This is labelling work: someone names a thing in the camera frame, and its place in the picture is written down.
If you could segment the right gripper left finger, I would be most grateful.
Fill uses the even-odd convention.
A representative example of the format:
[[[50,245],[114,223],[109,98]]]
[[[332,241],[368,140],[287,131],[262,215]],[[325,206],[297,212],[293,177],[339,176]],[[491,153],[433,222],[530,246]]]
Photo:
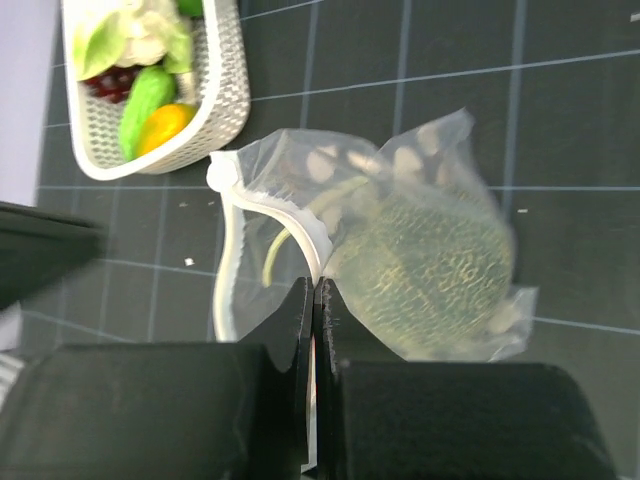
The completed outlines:
[[[69,345],[1,409],[5,479],[296,479],[307,461],[313,285],[236,343]]]

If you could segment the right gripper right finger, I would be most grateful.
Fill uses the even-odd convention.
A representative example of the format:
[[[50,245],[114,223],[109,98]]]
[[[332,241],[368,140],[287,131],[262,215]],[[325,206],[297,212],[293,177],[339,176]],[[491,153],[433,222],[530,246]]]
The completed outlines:
[[[408,362],[319,282],[313,307],[322,479],[613,479],[589,402],[545,363]]]

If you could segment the green netted melon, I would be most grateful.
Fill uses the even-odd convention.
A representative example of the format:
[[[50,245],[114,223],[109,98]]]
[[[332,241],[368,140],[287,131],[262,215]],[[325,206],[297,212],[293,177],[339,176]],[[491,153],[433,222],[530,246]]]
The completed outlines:
[[[514,245],[469,172],[434,182],[365,177],[280,188],[324,222],[324,263],[348,308],[398,354],[469,357],[508,304]]]

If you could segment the white dotted zip bag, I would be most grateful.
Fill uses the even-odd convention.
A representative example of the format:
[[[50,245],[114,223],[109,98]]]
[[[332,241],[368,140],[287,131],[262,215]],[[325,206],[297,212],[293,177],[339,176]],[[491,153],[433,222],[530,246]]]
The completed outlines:
[[[212,299],[237,341],[300,277],[332,279],[346,307],[409,361],[498,361],[523,352],[537,291],[513,280],[511,227],[458,110],[377,146],[280,129],[212,156],[225,236]]]

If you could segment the white perforated plastic basket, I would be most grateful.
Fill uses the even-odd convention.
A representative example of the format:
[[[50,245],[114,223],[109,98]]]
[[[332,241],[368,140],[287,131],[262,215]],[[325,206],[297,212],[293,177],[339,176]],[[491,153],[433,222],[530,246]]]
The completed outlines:
[[[71,4],[61,3],[65,76],[73,153],[80,170],[96,181],[133,174],[160,175],[186,167],[229,144],[244,127],[250,91],[238,6],[206,1],[194,22],[196,98],[194,119],[175,138],[127,162],[118,142],[123,106],[93,98],[74,79]]]

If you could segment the white cauliflower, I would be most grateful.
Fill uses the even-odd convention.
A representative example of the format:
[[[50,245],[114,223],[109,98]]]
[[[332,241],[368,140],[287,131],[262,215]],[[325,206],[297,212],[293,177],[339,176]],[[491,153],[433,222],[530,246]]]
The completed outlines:
[[[191,24],[176,1],[64,1],[62,7],[78,81],[159,61],[171,74],[192,70]]]

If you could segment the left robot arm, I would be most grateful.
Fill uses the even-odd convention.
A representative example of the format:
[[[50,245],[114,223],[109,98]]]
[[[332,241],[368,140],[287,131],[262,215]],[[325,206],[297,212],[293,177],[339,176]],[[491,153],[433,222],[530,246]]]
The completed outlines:
[[[54,293],[52,314],[33,316],[60,324],[66,313],[66,280],[108,251],[108,228],[94,220],[33,206],[1,203],[1,351],[18,346],[23,303]]]

